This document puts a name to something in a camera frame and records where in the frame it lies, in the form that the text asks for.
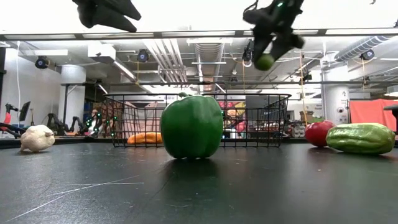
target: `cucumber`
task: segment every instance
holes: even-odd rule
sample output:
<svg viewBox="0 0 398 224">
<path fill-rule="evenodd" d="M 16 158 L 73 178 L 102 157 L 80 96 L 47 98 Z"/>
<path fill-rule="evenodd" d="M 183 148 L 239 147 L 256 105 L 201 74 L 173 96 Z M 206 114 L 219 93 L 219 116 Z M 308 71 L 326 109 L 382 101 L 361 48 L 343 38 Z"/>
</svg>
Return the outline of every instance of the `cucumber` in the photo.
<svg viewBox="0 0 398 224">
<path fill-rule="evenodd" d="M 329 147 L 343 152 L 379 155 L 391 152 L 395 133 L 378 123 L 341 124 L 328 131 Z"/>
</svg>

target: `black wire basket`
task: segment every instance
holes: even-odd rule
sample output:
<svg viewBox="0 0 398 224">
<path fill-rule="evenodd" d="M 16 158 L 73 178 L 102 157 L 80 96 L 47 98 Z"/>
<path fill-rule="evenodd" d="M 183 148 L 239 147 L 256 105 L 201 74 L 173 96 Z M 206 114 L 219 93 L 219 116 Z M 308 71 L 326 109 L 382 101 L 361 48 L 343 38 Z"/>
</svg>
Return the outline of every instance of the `black wire basket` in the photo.
<svg viewBox="0 0 398 224">
<path fill-rule="evenodd" d="M 279 147 L 289 94 L 205 93 L 217 100 L 224 127 L 220 147 Z M 108 94 L 105 117 L 115 147 L 162 147 L 160 118 L 178 94 Z"/>
</svg>

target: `orange object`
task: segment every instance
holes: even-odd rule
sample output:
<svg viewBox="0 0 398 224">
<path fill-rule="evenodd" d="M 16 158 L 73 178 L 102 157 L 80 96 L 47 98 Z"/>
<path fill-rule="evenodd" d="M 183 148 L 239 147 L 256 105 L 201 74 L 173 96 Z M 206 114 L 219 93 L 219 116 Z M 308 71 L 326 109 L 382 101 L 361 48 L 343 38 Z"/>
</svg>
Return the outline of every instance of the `orange object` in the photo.
<svg viewBox="0 0 398 224">
<path fill-rule="evenodd" d="M 396 131 L 396 118 L 391 111 L 383 110 L 385 106 L 395 104 L 397 102 L 394 100 L 351 100 L 349 102 L 351 123 L 379 123 Z"/>
<path fill-rule="evenodd" d="M 161 133 L 139 133 L 129 137 L 127 144 L 163 143 Z"/>
</svg>

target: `lime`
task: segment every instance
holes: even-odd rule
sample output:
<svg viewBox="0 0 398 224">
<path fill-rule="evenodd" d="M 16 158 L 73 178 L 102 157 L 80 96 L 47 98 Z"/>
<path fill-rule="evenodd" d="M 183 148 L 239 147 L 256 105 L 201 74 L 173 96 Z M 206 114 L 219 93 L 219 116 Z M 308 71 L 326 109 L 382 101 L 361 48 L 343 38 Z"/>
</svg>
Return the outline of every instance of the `lime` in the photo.
<svg viewBox="0 0 398 224">
<path fill-rule="evenodd" d="M 274 58 L 269 54 L 263 54 L 257 62 L 254 63 L 256 69 L 261 71 L 268 71 L 274 64 Z"/>
</svg>

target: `red object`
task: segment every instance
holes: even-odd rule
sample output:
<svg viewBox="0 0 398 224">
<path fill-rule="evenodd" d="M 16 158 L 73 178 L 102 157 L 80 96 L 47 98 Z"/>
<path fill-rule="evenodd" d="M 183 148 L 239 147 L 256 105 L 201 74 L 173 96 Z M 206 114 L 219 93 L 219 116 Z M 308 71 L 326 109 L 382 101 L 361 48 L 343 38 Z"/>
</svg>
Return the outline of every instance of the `red object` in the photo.
<svg viewBox="0 0 398 224">
<path fill-rule="evenodd" d="M 335 125 L 331 121 L 315 122 L 307 126 L 305 129 L 305 139 L 316 147 L 325 147 L 326 135 L 329 129 Z"/>
<path fill-rule="evenodd" d="M 11 122 L 11 114 L 9 114 L 9 113 L 6 113 L 6 119 L 4 119 L 4 124 L 10 124 L 10 122 Z M 6 127 L 0 127 L 0 130 L 1 131 L 5 131 L 5 130 L 7 130 L 7 128 Z"/>
<path fill-rule="evenodd" d="M 351 123 L 379 123 L 396 131 L 396 118 L 392 111 L 383 110 L 385 106 L 396 105 L 394 100 L 351 100 L 349 112 Z"/>
</svg>

